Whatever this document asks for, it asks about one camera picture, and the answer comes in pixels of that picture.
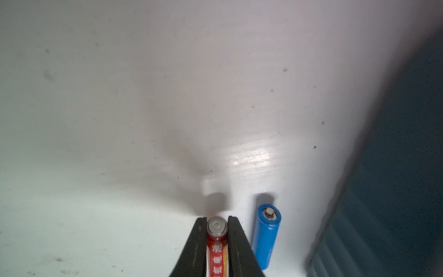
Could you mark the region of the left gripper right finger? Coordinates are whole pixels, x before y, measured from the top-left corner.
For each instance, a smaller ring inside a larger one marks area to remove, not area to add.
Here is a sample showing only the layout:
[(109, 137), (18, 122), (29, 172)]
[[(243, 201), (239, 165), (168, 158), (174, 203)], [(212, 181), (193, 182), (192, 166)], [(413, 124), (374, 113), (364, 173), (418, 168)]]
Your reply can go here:
[(265, 277), (237, 217), (228, 217), (228, 275)]

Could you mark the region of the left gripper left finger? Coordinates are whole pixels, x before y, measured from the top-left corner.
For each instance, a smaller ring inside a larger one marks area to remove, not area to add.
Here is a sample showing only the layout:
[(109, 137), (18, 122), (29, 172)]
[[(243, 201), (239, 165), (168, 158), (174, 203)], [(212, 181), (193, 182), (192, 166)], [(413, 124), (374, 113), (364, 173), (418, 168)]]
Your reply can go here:
[(170, 277), (206, 277), (207, 218), (197, 218)]

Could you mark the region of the red battery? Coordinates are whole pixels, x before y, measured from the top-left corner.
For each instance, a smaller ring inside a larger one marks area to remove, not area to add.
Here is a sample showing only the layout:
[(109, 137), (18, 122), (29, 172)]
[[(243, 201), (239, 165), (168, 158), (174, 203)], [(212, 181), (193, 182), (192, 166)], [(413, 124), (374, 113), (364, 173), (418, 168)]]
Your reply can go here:
[(228, 276), (228, 224), (221, 217), (207, 221), (207, 263), (209, 277)]

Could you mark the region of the blue battery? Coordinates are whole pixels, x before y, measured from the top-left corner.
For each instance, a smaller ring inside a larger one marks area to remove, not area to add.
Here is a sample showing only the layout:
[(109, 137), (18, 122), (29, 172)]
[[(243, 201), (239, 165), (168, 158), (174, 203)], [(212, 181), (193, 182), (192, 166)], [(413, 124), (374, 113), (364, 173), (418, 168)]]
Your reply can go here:
[(252, 250), (262, 271), (269, 267), (280, 223), (281, 213), (275, 206), (263, 204), (258, 207)]

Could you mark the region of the teal plastic storage box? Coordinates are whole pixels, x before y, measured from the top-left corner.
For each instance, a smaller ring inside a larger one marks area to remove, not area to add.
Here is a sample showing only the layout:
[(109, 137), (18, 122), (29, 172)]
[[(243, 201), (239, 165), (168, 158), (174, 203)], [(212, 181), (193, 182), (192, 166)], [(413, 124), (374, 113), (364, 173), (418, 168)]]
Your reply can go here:
[(309, 277), (442, 276), (442, 29), (385, 94), (306, 269)]

